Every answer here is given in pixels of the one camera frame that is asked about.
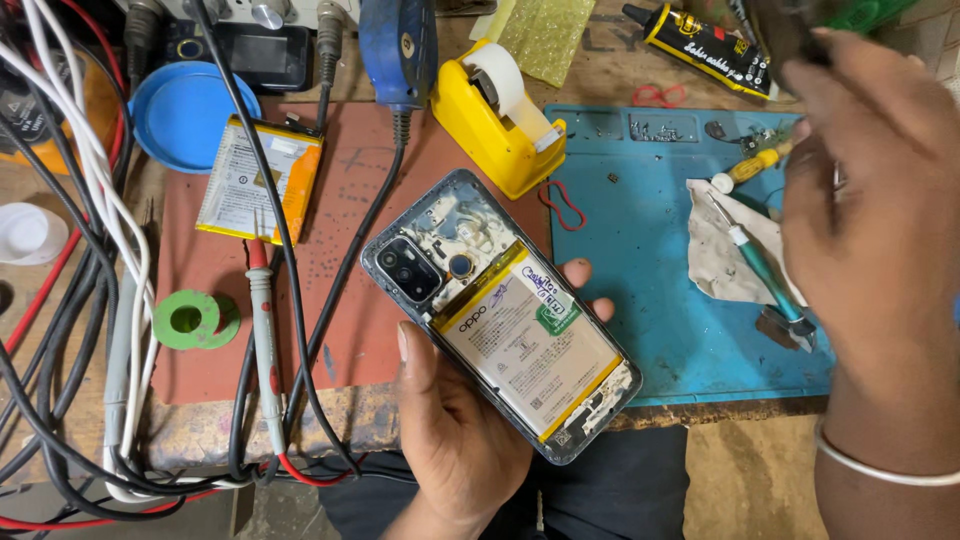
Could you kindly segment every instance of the opened smartphone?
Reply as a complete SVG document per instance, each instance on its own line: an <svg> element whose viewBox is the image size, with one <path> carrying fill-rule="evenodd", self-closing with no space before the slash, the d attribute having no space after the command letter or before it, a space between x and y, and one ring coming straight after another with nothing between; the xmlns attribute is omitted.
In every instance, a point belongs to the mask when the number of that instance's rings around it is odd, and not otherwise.
<svg viewBox="0 0 960 540"><path fill-rule="evenodd" d="M373 280L550 462L573 460L642 375L472 172L364 248Z"/></svg>

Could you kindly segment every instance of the worn table surface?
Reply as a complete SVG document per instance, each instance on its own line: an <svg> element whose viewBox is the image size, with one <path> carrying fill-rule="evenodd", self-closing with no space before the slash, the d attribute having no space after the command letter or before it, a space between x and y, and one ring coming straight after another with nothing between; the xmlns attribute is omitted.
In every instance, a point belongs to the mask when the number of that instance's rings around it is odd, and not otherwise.
<svg viewBox="0 0 960 540"><path fill-rule="evenodd" d="M554 88L526 77L527 91L539 106L547 103L586 105L631 105L631 96L638 86L656 85L667 88L682 84L686 90L683 107L695 109L779 110L802 112L790 98L779 103L751 102L727 91L698 71L654 51L642 43L639 27L620 14L622 1L599 0L590 17L580 47L570 66L564 87ZM469 49L468 39L473 18L440 19L440 60L455 58ZM282 98L287 102L315 102L316 88ZM372 101L373 90L357 50L357 39L348 36L344 55L337 72L333 101ZM162 220L163 176L165 169L143 154L134 155L132 178L126 194L133 215L142 216L153 208L156 220ZM63 179L69 192L70 182ZM0 161L0 201L27 201L63 216L65 210L47 186L30 168ZM60 300L84 242L74 253L63 277L57 282L33 327L14 356L14 364L22 372L42 337L51 314ZM15 297L11 307L0 316L0 336L6 339L16 326L31 299L36 295L50 264L35 267L0 265L0 280L13 285ZM81 341L85 314L78 321L64 352L62 373L68 371ZM84 454L99 461L103 439L103 385L105 375L104 337L87 371L73 406L64 421L67 441ZM6 386L0 388L0 404L9 398ZM324 410L333 427L355 451L397 448L398 420L390 383L354 386L320 392ZM258 410L255 403L250 410ZM698 424L719 420L762 419L791 414L811 414L824 410L826 398L796 398L732 403L639 407L628 409L613 421L611 429L639 429L650 426ZM141 424L141 440L150 441L145 449L149 464L155 468L216 465L226 463L227 436L232 402L208 402L194 405L165 405L151 399L148 418ZM18 417L11 421L13 431L0 435L4 448L0 461L9 460L31 435L29 426ZM248 421L248 425L258 423ZM250 434L248 459L262 460L268 454L263 432L254 428ZM293 436L293 444L306 454L329 451L312 414L307 412L302 429ZM40 481L46 478L43 464L35 457L11 483Z"/></svg>

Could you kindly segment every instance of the tape dispenser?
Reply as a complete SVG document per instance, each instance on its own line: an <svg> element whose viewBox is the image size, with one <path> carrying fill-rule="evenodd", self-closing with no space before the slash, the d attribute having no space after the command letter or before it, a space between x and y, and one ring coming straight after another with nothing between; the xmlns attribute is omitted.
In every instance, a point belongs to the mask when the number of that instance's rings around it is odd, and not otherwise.
<svg viewBox="0 0 960 540"><path fill-rule="evenodd" d="M444 62L430 103L440 125L512 201L564 162L566 123L550 124L523 89L514 58L487 39Z"/></svg>

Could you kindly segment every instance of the blue lid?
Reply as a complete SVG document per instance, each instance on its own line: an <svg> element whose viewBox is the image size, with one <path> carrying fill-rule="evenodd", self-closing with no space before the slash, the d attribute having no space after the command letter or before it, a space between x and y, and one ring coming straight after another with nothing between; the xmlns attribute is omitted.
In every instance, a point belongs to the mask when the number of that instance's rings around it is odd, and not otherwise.
<svg viewBox="0 0 960 540"><path fill-rule="evenodd" d="M236 75L247 110L260 117L253 91ZM179 61L150 74L130 101L133 135L151 158L185 173L209 173L236 112L217 66Z"/></svg>

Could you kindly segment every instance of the yellow bubble wrap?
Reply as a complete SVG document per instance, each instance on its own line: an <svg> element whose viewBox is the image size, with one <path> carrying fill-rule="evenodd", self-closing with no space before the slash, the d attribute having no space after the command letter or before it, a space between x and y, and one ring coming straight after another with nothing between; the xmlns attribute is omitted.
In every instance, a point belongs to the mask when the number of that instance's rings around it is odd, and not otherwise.
<svg viewBox="0 0 960 540"><path fill-rule="evenodd" d="M516 0L495 41L513 55L520 71L559 88L564 85L594 1Z"/></svg>

